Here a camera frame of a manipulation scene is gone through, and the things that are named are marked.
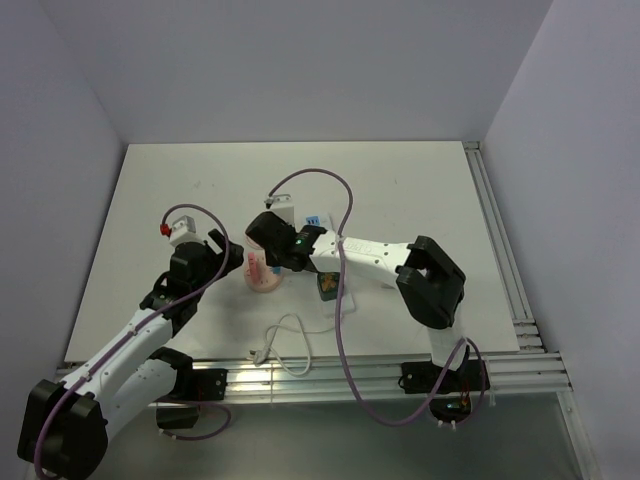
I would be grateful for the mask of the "pink plug adapter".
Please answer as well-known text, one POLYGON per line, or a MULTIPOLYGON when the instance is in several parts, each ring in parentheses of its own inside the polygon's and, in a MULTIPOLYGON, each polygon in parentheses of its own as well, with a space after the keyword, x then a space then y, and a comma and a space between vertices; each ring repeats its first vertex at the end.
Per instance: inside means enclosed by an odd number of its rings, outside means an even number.
POLYGON ((262 252, 250 252, 245 266, 245 281, 249 287, 255 290, 267 286, 268 267, 262 252))

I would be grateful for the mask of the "dark green cube plug adapter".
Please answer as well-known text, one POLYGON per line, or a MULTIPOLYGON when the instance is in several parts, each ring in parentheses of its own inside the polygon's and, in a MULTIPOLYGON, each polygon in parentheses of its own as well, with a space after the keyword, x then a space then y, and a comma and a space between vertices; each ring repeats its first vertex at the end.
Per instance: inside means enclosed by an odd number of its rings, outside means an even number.
POLYGON ((318 272, 316 283, 323 302, 335 301, 338 297, 340 274, 338 272, 318 272))

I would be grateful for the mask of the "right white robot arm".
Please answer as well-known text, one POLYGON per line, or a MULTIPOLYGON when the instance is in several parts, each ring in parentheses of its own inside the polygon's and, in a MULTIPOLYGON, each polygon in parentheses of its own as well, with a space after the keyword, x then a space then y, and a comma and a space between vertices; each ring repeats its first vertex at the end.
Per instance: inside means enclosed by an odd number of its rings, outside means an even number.
POLYGON ((305 225, 297 231, 271 211, 260 213, 246 235, 262 247, 270 266, 341 272, 395 288, 411 317, 429 330, 435 383, 452 390, 466 379, 467 347, 456 324, 466 276, 432 238, 380 243, 341 237, 322 226, 305 225))

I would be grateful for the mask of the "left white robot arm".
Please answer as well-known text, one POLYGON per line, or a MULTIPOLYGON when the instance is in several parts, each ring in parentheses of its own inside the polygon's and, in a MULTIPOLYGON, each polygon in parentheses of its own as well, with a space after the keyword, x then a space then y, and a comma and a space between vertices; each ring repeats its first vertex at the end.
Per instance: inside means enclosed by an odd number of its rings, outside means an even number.
POLYGON ((196 314, 204 288, 242 266, 244 249, 217 229, 177 244, 131 320, 96 355, 29 393, 17 446, 48 479, 86 479, 109 442, 157 400, 202 400, 190 356, 168 342, 196 314))

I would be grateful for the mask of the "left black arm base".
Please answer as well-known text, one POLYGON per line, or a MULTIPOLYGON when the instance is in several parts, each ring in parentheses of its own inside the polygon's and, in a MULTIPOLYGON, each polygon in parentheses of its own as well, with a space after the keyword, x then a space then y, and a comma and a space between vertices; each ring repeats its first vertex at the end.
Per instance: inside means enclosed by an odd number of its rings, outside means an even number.
POLYGON ((195 369, 178 374, 177 386, 160 403, 177 407, 158 406, 156 425, 163 430, 190 430, 196 426, 206 406, 222 401, 227 386, 226 369, 195 369))

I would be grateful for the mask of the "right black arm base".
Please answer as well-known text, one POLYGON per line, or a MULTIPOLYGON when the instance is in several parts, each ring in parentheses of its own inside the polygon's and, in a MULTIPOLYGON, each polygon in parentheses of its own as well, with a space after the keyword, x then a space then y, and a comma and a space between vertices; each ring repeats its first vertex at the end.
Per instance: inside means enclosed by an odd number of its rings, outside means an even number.
MULTIPOLYGON (((442 369, 429 361, 401 364, 398 386, 408 395, 428 394, 442 369)), ((447 370, 429 412, 439 424, 451 427, 468 420, 489 393, 491 383, 485 363, 471 359, 457 371, 447 370)))

